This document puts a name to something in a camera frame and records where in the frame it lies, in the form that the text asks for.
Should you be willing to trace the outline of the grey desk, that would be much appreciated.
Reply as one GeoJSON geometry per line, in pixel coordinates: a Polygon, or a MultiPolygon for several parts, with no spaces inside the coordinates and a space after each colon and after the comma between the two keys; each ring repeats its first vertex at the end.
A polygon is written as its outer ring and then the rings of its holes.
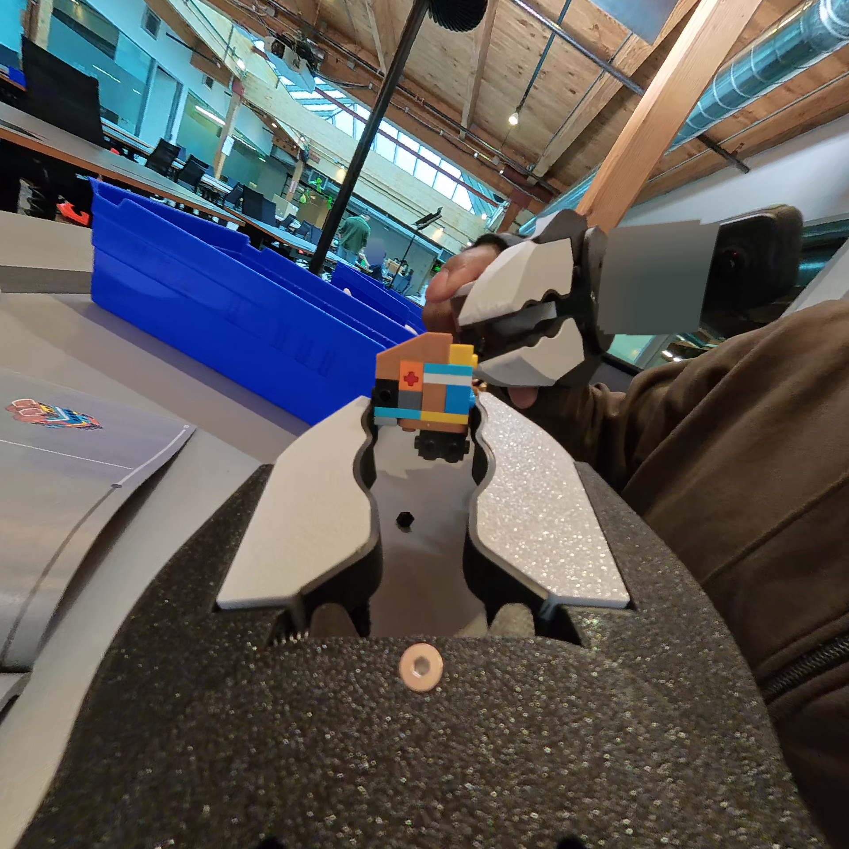
{"type": "MultiPolygon", "coordinates": [[[[249,390],[104,311],[72,261],[19,260],[2,246],[2,366],[196,426],[170,465],[129,498],[83,560],[22,695],[2,719],[2,843],[37,810],[80,704],[122,622],[167,560],[262,463],[306,425],[249,390]]],[[[399,429],[375,452],[385,571],[373,633],[452,635],[482,627],[461,574],[470,463],[427,463],[399,429]],[[412,528],[396,525],[402,511],[412,528]]]]}

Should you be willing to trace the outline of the blue plastic bin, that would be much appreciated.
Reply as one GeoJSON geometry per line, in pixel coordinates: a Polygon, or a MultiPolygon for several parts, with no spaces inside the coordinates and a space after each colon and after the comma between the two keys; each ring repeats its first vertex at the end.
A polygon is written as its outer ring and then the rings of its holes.
{"type": "Polygon", "coordinates": [[[91,179],[91,297],[313,425],[368,396],[408,324],[249,237],[91,179]]]}
{"type": "Polygon", "coordinates": [[[407,298],[386,289],[381,283],[372,279],[354,267],[338,261],[332,273],[331,282],[338,289],[348,291],[358,301],[365,303],[374,310],[398,324],[419,326],[421,308],[407,298]]]}

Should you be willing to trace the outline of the grey building instruction booklet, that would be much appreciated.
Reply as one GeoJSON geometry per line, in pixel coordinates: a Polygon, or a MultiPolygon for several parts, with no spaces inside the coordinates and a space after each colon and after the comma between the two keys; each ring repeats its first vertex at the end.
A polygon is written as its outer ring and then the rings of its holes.
{"type": "Polygon", "coordinates": [[[103,528],[194,434],[179,419],[1,371],[1,668],[32,668],[103,528]]]}

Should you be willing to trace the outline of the ceiling projector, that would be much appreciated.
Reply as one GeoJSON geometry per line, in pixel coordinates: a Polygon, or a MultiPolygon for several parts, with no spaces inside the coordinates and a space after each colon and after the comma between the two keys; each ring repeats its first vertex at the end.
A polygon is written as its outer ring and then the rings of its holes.
{"type": "Polygon", "coordinates": [[[295,39],[266,36],[262,51],[276,75],[289,82],[286,85],[313,92],[325,54],[305,37],[295,39]]]}

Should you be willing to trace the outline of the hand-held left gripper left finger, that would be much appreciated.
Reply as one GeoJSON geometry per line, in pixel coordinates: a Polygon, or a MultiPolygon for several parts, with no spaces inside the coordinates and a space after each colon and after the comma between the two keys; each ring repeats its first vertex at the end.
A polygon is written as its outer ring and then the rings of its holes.
{"type": "Polygon", "coordinates": [[[370,401],[355,398],[273,465],[218,592],[220,610],[368,607],[383,575],[370,401]]]}

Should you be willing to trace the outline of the background office desk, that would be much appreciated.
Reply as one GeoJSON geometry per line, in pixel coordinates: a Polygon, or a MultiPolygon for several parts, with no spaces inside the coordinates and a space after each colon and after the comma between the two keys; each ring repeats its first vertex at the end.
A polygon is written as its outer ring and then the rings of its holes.
{"type": "Polygon", "coordinates": [[[1,104],[1,137],[80,172],[135,187],[225,222],[242,223],[239,214],[211,204],[183,185],[5,103],[1,104]]]}
{"type": "Polygon", "coordinates": [[[239,222],[239,227],[246,228],[248,233],[261,233],[261,236],[258,237],[260,240],[266,239],[272,244],[280,243],[282,245],[286,245],[289,249],[299,251],[305,256],[313,256],[317,251],[316,245],[307,242],[305,239],[289,234],[282,228],[268,225],[265,222],[246,216],[238,210],[225,209],[225,211],[235,216],[237,222],[239,222]]]}

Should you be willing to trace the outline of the black pole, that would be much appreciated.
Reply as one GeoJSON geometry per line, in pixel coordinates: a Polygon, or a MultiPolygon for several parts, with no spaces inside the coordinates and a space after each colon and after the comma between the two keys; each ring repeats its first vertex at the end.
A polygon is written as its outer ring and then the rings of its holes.
{"type": "Polygon", "coordinates": [[[486,9],[487,1],[413,2],[391,64],[384,75],[377,100],[369,109],[369,117],[365,123],[363,134],[357,143],[351,162],[347,166],[345,179],[330,209],[313,257],[310,260],[309,271],[311,273],[318,275],[324,268],[324,261],[330,251],[334,235],[340,227],[343,213],[365,165],[375,134],[379,130],[379,124],[383,120],[386,109],[390,105],[391,97],[398,87],[409,53],[425,16],[430,15],[435,23],[445,30],[468,32],[482,22],[486,9]]]}

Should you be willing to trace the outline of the silver ventilation duct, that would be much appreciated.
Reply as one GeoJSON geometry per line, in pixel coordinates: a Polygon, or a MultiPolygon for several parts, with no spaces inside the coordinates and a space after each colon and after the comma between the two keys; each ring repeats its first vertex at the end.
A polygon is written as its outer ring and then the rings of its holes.
{"type": "Polygon", "coordinates": [[[848,43],[846,1],[806,1],[717,70],[670,150],[706,133],[848,43]]]}

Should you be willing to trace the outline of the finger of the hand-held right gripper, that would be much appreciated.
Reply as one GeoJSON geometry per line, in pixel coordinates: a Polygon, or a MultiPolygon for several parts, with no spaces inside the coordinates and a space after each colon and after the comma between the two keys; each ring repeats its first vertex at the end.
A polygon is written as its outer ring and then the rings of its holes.
{"type": "Polygon", "coordinates": [[[504,250],[472,283],[455,294],[463,298],[460,327],[472,327],[518,313],[547,296],[571,293],[574,253],[571,240],[526,240],[504,250]]]}
{"type": "Polygon", "coordinates": [[[554,334],[479,362],[477,377],[492,386],[553,386],[584,360],[576,321],[561,320],[554,334]]]}

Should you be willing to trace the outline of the small multicoloured brick model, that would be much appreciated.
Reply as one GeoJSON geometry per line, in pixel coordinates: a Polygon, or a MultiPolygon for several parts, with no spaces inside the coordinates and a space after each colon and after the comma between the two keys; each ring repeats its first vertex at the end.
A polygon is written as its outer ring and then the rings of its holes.
{"type": "Polygon", "coordinates": [[[413,445],[427,461],[458,463],[470,450],[475,370],[448,364],[454,343],[451,334],[428,332],[376,356],[374,424],[414,433],[413,445]]]}

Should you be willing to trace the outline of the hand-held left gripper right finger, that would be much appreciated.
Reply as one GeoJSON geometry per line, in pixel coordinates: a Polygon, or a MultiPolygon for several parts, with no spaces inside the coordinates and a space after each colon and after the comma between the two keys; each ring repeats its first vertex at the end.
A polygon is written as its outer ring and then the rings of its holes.
{"type": "Polygon", "coordinates": [[[493,393],[474,409],[475,489],[463,576],[493,619],[523,604],[536,621],[561,606],[624,610],[627,585],[573,458],[493,393]]]}

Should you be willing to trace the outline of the black office chair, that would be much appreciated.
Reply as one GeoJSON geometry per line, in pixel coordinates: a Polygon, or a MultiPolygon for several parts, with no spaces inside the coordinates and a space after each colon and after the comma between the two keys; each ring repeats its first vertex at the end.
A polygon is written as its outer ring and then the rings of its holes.
{"type": "Polygon", "coordinates": [[[27,37],[22,37],[21,58],[26,79],[24,111],[101,149],[107,148],[98,80],[27,37]]]}

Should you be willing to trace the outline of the person's right hand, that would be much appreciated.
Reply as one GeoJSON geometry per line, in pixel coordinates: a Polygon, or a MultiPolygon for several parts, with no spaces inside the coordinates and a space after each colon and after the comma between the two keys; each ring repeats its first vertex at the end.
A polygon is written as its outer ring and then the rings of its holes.
{"type": "Polygon", "coordinates": [[[427,331],[451,334],[454,342],[460,341],[451,300],[463,286],[477,281],[506,247],[504,239],[499,237],[481,238],[441,267],[425,293],[422,320],[427,331]]]}

